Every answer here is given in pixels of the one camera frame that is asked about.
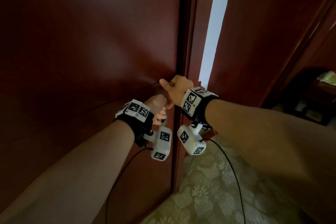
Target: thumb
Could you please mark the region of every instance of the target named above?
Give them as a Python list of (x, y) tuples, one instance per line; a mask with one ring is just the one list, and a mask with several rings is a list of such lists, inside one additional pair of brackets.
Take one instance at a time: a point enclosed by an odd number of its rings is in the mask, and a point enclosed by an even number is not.
[(170, 91), (171, 86), (169, 85), (169, 82), (167, 82), (165, 79), (160, 79), (159, 82), (162, 88), (164, 88), (166, 91)]

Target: wire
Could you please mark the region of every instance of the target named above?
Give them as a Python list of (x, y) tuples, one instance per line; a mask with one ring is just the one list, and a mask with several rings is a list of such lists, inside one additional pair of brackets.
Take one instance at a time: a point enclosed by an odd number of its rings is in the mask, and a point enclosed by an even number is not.
[(217, 145), (218, 148), (222, 151), (222, 153), (224, 154), (225, 158), (227, 159), (227, 161), (228, 161), (229, 164), (230, 164), (230, 167), (231, 167), (231, 169), (232, 169), (232, 171), (233, 171), (233, 174), (234, 174), (234, 176), (235, 176), (235, 178), (236, 178), (236, 181), (237, 181), (238, 190), (239, 190), (239, 196), (240, 196), (240, 202), (241, 202), (241, 208), (242, 208), (242, 210), (243, 210), (244, 224), (246, 224), (246, 220), (245, 220), (245, 212), (244, 212), (244, 206), (243, 206), (243, 197), (242, 197), (242, 192), (240, 191), (240, 186), (239, 186), (239, 182), (238, 182), (238, 178), (237, 178), (236, 172), (235, 172), (235, 170), (233, 169), (233, 166), (232, 166), (232, 164), (231, 164), (231, 162), (230, 162), (228, 156), (226, 155), (226, 153), (225, 153), (224, 150), (222, 149), (222, 147), (221, 147), (218, 143), (216, 143), (214, 140), (211, 140), (211, 139), (208, 139), (208, 138), (206, 138), (205, 140), (212, 141), (215, 145)]
[(126, 166), (124, 167), (124, 169), (121, 171), (120, 175), (115, 180), (115, 182), (114, 182), (114, 184), (113, 184), (110, 192), (108, 193), (107, 200), (106, 200), (106, 208), (105, 208), (105, 224), (107, 224), (107, 210), (108, 210), (108, 207), (109, 207), (109, 199), (110, 199), (110, 194), (111, 194), (112, 190), (117, 185), (117, 182), (119, 181), (120, 177), (123, 175), (123, 173), (126, 170), (126, 168), (128, 167), (128, 165), (131, 163), (131, 161), (133, 160), (133, 158), (135, 158), (136, 155), (138, 155), (140, 152), (142, 152), (144, 150), (154, 150), (154, 149), (153, 148), (144, 148), (142, 150), (139, 150), (136, 154), (134, 154), (134, 156), (128, 161), (128, 163), (126, 164)]

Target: patterned carpet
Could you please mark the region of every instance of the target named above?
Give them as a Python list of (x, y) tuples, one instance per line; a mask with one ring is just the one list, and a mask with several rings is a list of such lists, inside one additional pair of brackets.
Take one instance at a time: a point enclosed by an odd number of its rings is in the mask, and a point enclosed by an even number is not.
[[(212, 138), (225, 145), (217, 135)], [(268, 179), (258, 175), (235, 151), (223, 147), (239, 179), (246, 223), (303, 223), (297, 207)], [(141, 224), (244, 223), (239, 191), (223, 153), (212, 142), (200, 156), (185, 159), (180, 191)]]

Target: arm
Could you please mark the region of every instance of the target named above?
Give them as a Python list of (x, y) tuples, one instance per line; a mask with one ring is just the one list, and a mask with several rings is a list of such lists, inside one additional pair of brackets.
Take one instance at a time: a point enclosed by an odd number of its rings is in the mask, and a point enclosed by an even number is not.
[[(154, 114), (166, 99), (145, 102)], [(157, 118), (166, 118), (163, 112)], [(91, 223), (101, 209), (134, 142), (117, 120), (40, 175), (1, 215), (0, 223)]]
[[(160, 80), (171, 103), (180, 105), (193, 83)], [(315, 219), (336, 210), (336, 131), (284, 113), (212, 100), (207, 122), (254, 169), (269, 176)]]

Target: door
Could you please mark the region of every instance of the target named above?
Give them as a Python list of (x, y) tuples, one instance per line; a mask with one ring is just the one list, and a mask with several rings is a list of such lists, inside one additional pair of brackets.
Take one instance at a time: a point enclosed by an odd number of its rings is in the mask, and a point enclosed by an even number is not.
[[(160, 92), (159, 79), (175, 75), (179, 0), (2, 0), (0, 13), (2, 211), (111, 123), (123, 103)], [(153, 180), (157, 172), (163, 181), (141, 209), (113, 212), (119, 223), (135, 222), (169, 195), (171, 158), (161, 163), (148, 156), (138, 156), (147, 167), (134, 178)], [(142, 183), (142, 190), (151, 184)], [(139, 187), (122, 187), (120, 195), (123, 189), (132, 195)], [(111, 201), (125, 209), (120, 195)]]

